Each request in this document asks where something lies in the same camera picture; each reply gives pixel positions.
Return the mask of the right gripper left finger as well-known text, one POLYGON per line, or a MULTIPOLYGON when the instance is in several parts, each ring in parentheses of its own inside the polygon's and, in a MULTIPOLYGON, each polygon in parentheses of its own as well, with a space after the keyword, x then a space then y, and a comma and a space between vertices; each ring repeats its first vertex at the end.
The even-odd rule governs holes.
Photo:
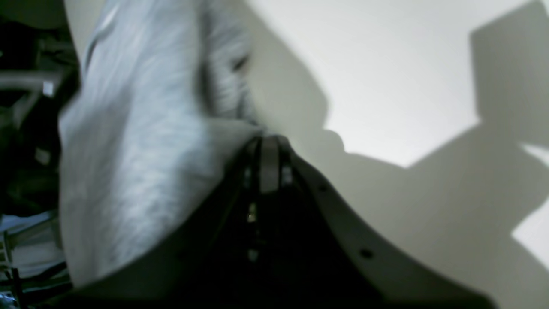
POLYGON ((213 299, 218 281, 247 265, 274 225, 280 139, 262 137, 239 153, 221 184, 147 254, 62 298, 57 309, 190 309, 213 299))

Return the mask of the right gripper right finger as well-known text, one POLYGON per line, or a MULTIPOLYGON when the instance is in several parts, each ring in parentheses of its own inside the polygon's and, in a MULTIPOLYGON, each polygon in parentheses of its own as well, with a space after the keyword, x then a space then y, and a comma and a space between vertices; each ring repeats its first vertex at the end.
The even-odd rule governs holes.
POLYGON ((278 137, 280 193, 308 216, 307 251, 322 308, 492 309, 481 293, 421 265, 367 225, 327 178, 278 137))

